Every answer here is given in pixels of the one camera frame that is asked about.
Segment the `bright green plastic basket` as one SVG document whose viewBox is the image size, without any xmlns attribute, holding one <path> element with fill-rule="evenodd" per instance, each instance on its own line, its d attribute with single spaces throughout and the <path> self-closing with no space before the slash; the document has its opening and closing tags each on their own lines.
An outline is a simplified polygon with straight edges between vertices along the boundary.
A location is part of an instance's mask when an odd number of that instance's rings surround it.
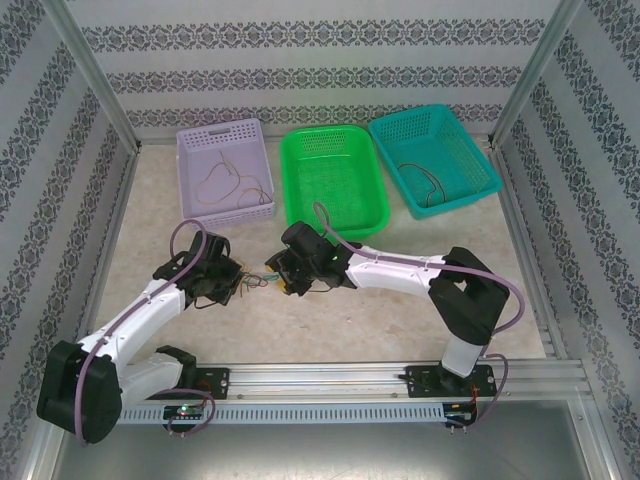
<svg viewBox="0 0 640 480">
<path fill-rule="evenodd" d="M 354 125 L 294 130 L 280 143 L 287 223 L 320 231 L 313 204 L 324 205 L 331 227 L 346 240 L 366 238 L 388 223 L 391 209 L 371 137 Z"/>
</svg>

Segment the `lilac plastic basket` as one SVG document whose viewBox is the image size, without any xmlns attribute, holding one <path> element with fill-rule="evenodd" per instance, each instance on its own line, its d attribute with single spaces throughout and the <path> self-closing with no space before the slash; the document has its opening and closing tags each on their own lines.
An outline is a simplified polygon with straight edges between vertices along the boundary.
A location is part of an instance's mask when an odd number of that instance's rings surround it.
<svg viewBox="0 0 640 480">
<path fill-rule="evenodd" d="M 176 134 L 181 214 L 208 230 L 275 215 L 274 185 L 257 119 Z"/>
</svg>

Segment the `small controller circuit board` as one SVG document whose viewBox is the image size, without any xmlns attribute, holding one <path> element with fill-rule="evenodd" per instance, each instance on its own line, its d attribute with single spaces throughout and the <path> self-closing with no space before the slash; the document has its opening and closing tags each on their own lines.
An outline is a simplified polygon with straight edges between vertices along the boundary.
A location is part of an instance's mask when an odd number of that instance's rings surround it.
<svg viewBox="0 0 640 480">
<path fill-rule="evenodd" d="M 180 419 L 186 421 L 202 420 L 205 409 L 200 405 L 165 406 L 163 419 Z"/>
<path fill-rule="evenodd" d="M 452 421 L 460 423 L 474 422 L 477 418 L 477 405 L 476 404 L 444 404 L 444 415 L 446 418 L 450 418 Z"/>
</svg>

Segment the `grey metal sheet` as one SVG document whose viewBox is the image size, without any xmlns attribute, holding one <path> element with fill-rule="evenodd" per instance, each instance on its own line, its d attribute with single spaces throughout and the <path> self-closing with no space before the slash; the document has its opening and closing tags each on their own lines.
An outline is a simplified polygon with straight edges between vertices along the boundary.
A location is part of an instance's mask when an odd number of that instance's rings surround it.
<svg viewBox="0 0 640 480">
<path fill-rule="evenodd" d="M 623 480 L 585 398 L 505 401 L 438 423 L 215 424 L 184 439 L 117 427 L 81 447 L 44 428 L 24 480 Z"/>
</svg>

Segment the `teal plastic basket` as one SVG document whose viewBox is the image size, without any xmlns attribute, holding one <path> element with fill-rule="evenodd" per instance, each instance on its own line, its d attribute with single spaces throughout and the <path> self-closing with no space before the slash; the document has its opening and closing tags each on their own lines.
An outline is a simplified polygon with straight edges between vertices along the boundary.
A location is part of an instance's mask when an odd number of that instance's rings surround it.
<svg viewBox="0 0 640 480">
<path fill-rule="evenodd" d="M 380 117 L 369 132 L 416 220 L 468 206 L 502 188 L 500 176 L 445 105 Z"/>
</svg>

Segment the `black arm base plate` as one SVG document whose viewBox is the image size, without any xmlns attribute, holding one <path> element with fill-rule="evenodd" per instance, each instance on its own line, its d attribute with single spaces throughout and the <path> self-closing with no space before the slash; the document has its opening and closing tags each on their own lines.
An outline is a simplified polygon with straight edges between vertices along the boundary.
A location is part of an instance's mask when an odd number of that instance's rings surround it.
<svg viewBox="0 0 640 480">
<path fill-rule="evenodd" d="M 471 373 L 460 377 L 438 365 L 407 366 L 398 378 L 407 385 L 410 398 L 492 397 L 497 393 L 491 366 L 476 364 Z"/>
<path fill-rule="evenodd" d="M 181 377 L 176 388 L 208 392 L 214 400 L 225 400 L 228 396 L 229 384 L 230 370 L 228 368 L 196 367 Z"/>
</svg>

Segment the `aluminium mounting rail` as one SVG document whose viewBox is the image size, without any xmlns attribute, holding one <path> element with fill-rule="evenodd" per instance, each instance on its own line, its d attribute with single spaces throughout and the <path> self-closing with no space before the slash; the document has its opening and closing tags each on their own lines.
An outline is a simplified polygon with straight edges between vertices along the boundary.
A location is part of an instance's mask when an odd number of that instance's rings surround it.
<svg viewBox="0 0 640 480">
<path fill-rule="evenodd" d="M 579 360 L 515 359 L 504 366 L 499 359 L 482 362 L 492 367 L 496 382 L 506 377 L 504 401 L 571 400 L 591 398 L 593 390 Z M 408 397 L 399 377 L 435 361 L 364 363 L 226 364 L 224 387 L 228 403 L 392 402 Z"/>
</svg>

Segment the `aluminium side rail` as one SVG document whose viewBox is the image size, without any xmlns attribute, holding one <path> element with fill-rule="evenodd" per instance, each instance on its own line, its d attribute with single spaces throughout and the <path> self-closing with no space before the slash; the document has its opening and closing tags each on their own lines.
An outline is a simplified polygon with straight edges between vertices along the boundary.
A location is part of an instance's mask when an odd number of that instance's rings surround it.
<svg viewBox="0 0 640 480">
<path fill-rule="evenodd" d="M 518 197 L 508 175 L 503 156 L 500 151 L 490 150 L 489 159 L 503 182 L 503 188 L 499 193 L 500 203 L 545 354 L 548 358 L 569 360 L 571 356 L 562 339 L 555 311 L 538 266 L 525 218 L 521 213 Z"/>
<path fill-rule="evenodd" d="M 128 157 L 127 165 L 122 171 L 116 191 L 117 195 L 114 198 L 96 257 L 97 263 L 89 279 L 89 290 L 85 296 L 72 336 L 73 343 L 90 334 L 95 326 L 139 162 L 140 150 L 141 147 L 138 146 L 132 151 Z"/>
</svg>

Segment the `aluminium frame post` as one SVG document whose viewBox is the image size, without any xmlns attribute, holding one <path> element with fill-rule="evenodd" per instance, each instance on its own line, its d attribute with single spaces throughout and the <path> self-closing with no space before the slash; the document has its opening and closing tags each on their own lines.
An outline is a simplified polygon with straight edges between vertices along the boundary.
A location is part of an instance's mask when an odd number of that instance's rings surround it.
<svg viewBox="0 0 640 480">
<path fill-rule="evenodd" d="M 506 141 L 512 125 L 524 108 L 530 93 L 583 3 L 584 0 L 559 0 L 540 41 L 503 108 L 494 130 L 489 135 L 492 148 L 500 146 Z"/>
<path fill-rule="evenodd" d="M 39 1 L 61 36 L 62 41 L 74 57 L 88 85 L 94 91 L 99 103 L 115 127 L 119 138 L 129 151 L 137 153 L 140 149 L 141 141 L 135 134 L 134 128 L 113 91 L 106 74 L 66 5 L 66 0 Z"/>
</svg>

